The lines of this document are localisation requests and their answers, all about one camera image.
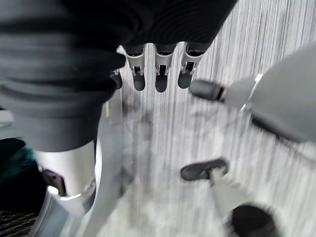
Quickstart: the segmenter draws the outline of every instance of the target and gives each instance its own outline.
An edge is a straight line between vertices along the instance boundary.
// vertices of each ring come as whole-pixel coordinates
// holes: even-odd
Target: floor
[[[316,41],[315,0],[240,0],[204,55],[194,79],[225,85],[263,73]],[[316,148],[287,144],[249,123],[249,115],[193,98],[177,86],[180,43],[165,93],[155,91],[154,49],[146,47],[144,91],[121,70],[126,166],[133,184],[100,237],[221,237],[207,182],[185,183],[182,166],[224,156],[229,178],[275,208],[286,237],[316,232]]]

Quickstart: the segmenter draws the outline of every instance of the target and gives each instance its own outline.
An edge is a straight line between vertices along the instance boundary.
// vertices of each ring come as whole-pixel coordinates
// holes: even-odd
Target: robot
[[[82,216],[94,201],[101,108],[122,87],[119,68],[125,57],[116,53],[119,45],[138,91],[146,86],[144,45],[155,44],[156,90],[164,92],[174,47],[185,41],[180,88],[249,111],[255,125],[277,136],[295,142],[316,139],[315,45],[264,75],[230,86],[191,83],[236,2],[1,1],[0,105],[12,111],[36,151],[48,191],[69,213]]]

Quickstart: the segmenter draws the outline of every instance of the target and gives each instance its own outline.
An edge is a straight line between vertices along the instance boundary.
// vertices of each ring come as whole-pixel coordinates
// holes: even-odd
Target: black rubber tip
[[[117,84],[117,87],[116,87],[117,90],[122,88],[123,81],[122,81],[122,77],[121,77],[120,73],[118,75],[115,75],[114,73],[111,73],[110,74],[110,78],[112,80],[114,80],[115,83]]]
[[[225,88],[213,82],[195,80],[189,87],[189,92],[202,99],[219,101]]]
[[[178,78],[178,86],[181,89],[186,89],[189,87],[191,80],[192,80],[192,75],[188,73],[184,73],[184,74],[180,73],[179,78]]]
[[[219,158],[208,162],[189,164],[181,169],[180,174],[185,181],[209,179],[209,171],[215,168],[225,168],[224,175],[228,173],[228,163],[223,158]]]
[[[136,74],[136,76],[133,77],[134,79],[134,87],[136,90],[138,91],[142,91],[143,89],[145,89],[145,76],[144,75],[139,75]]]
[[[251,205],[233,210],[232,225],[240,237],[280,237],[272,215]]]
[[[167,89],[167,81],[168,81],[168,76],[165,75],[157,75],[156,76],[156,90],[160,93],[166,91]]]

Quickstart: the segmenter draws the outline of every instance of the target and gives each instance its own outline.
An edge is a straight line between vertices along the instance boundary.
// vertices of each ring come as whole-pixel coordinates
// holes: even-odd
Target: teal fabric
[[[36,164],[32,149],[25,145],[19,149],[13,156],[3,160],[0,167],[0,186],[9,179],[27,172]]]

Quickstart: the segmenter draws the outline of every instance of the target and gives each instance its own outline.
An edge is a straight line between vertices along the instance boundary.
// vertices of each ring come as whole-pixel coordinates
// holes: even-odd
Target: silver metal bracket
[[[155,60],[155,68],[156,74],[160,76],[160,66],[165,66],[165,72],[163,76],[167,76],[171,66],[173,52],[168,55],[159,54],[156,50],[156,60]]]
[[[136,76],[136,74],[140,74],[141,76],[144,75],[144,68],[145,68],[145,55],[144,53],[138,55],[138,56],[130,56],[126,55],[129,67],[132,71],[133,76]]]
[[[184,50],[181,60],[181,73],[189,73],[190,75],[193,75],[199,62],[201,61],[202,56],[203,54],[199,56],[191,56],[186,50]]]

